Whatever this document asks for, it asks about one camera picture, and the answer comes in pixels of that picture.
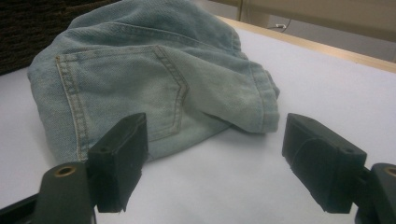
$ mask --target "back pocket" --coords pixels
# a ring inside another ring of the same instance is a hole
[[[177,133],[188,86],[159,46],[99,49],[57,57],[78,155],[123,117],[144,112],[148,140]]]

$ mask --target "light blue jeans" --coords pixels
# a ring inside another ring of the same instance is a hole
[[[144,112],[148,159],[236,125],[274,132],[279,90],[235,30],[185,0],[127,0],[72,21],[28,76],[58,162],[84,161],[120,119]]]

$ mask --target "pocket stitching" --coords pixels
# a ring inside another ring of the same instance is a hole
[[[114,50],[114,53],[110,53],[110,55],[95,55],[94,53],[98,50]],[[84,112],[84,106],[78,94],[79,89],[77,82],[75,81],[74,76],[71,74],[70,72],[71,70],[69,67],[69,63],[76,62],[78,59],[88,60],[92,58],[122,55],[128,53],[153,52],[157,57],[157,59],[162,63],[166,71],[168,71],[169,74],[172,76],[172,78],[174,79],[175,83],[179,86],[179,88],[175,100],[174,117],[172,124],[168,127],[165,127],[163,129],[151,133],[150,135],[152,139],[150,141],[156,141],[177,133],[180,129],[182,105],[185,96],[187,95],[187,91],[189,87],[184,77],[177,70],[175,64],[170,61],[168,55],[164,52],[164,50],[160,46],[128,48],[121,50],[121,52],[117,52],[117,49],[98,49],[98,50],[92,50],[91,54],[90,51],[82,51],[72,54],[62,54],[56,57],[57,67],[59,70],[61,81],[64,86],[64,91],[66,93],[67,100],[69,102],[69,106],[73,117],[73,122],[75,125],[78,159],[80,161],[87,160],[87,156],[84,155],[83,152],[88,151],[89,142],[90,142],[89,128],[86,120],[86,115]]]

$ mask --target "white table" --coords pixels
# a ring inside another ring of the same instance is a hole
[[[366,151],[368,168],[396,163],[396,74],[363,65],[352,53],[358,63],[330,56],[326,46],[313,44],[319,52],[298,41],[237,32],[243,51],[281,89],[278,132],[229,130],[146,164],[127,212],[97,213],[98,223],[354,223],[356,207],[351,215],[324,213],[281,156],[286,117],[320,121]],[[26,69],[0,77],[0,152],[0,208],[37,193],[41,176],[56,164]]]

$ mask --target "seam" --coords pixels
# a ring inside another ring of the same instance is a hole
[[[176,84],[179,86],[179,89],[177,90],[177,97],[175,99],[175,114],[173,118],[173,125],[171,127],[171,132],[167,135],[164,135],[159,138],[155,138],[154,140],[158,140],[161,138],[164,138],[166,136],[169,136],[173,133],[177,133],[180,130],[180,124],[181,124],[181,117],[182,117],[182,106],[184,103],[184,99],[186,98],[187,92],[189,90],[189,85],[184,79],[184,77],[181,75],[181,73],[178,71],[177,67],[175,64],[171,61],[169,55],[163,50],[160,46],[154,46],[153,51],[158,57],[158,59],[161,61],[163,66],[166,68],[167,71],[172,75],[173,79],[175,80]]]
[[[132,25],[132,24],[126,24],[122,22],[104,22],[100,25],[107,26],[108,29],[111,29],[116,32],[121,32],[121,33],[132,33],[134,35],[150,35],[154,36],[154,33],[156,36],[160,36],[161,38],[168,38],[170,40],[177,40],[179,43],[183,43],[186,45],[204,45],[207,47],[210,47],[212,49],[219,49],[222,51],[231,51],[235,52],[236,50],[233,49],[233,46],[231,49],[226,49],[226,48],[219,48],[215,47],[210,44],[206,44],[204,42],[198,41],[196,39],[193,39],[191,37],[181,35],[178,33],[173,33],[165,30],[159,30],[159,29],[154,29],[154,28],[149,28],[149,27],[144,27],[144,26],[137,26],[137,25]]]
[[[257,90],[257,92],[258,92],[259,95],[260,95],[260,99],[262,100],[262,101],[261,101],[261,104],[262,104],[262,115],[260,116],[260,130],[262,131],[262,130],[263,130],[263,116],[264,116],[263,113],[264,113],[264,111],[265,111],[265,109],[264,109],[264,103],[263,103],[264,98],[263,98],[263,96],[262,96],[262,92],[259,90],[259,87],[257,86],[257,80],[256,80],[256,78],[255,78],[255,76],[254,76],[254,74],[253,74],[253,72],[252,72],[252,70],[251,70],[251,62],[250,62],[250,61],[248,61],[248,71],[249,71],[250,75],[251,75],[252,78],[253,78],[254,86],[256,87],[256,90]]]
[[[112,49],[92,49],[86,51],[80,51],[76,53],[69,53],[65,55],[73,56],[72,59],[67,59],[68,62],[77,62],[78,60],[89,60],[89,59],[97,59],[97,58],[107,58],[119,55],[128,55],[128,54],[145,54],[150,53],[153,50],[152,45],[146,46],[127,46],[121,48],[112,48]],[[106,52],[106,54],[97,54],[96,52]]]
[[[76,81],[70,74],[70,67],[68,63],[61,62],[61,57],[56,57],[58,70],[60,72],[61,80],[64,84],[64,90],[66,91],[66,97],[69,101],[70,109],[72,112],[73,121],[75,124],[76,133],[76,144],[77,144],[77,155],[78,160],[86,160],[86,157],[82,155],[83,150],[88,150],[88,126],[85,120],[85,114],[82,109],[82,103],[78,96],[78,88]]]
[[[235,34],[233,32],[231,32],[231,50],[234,49],[233,45],[234,45],[234,39],[235,39]]]

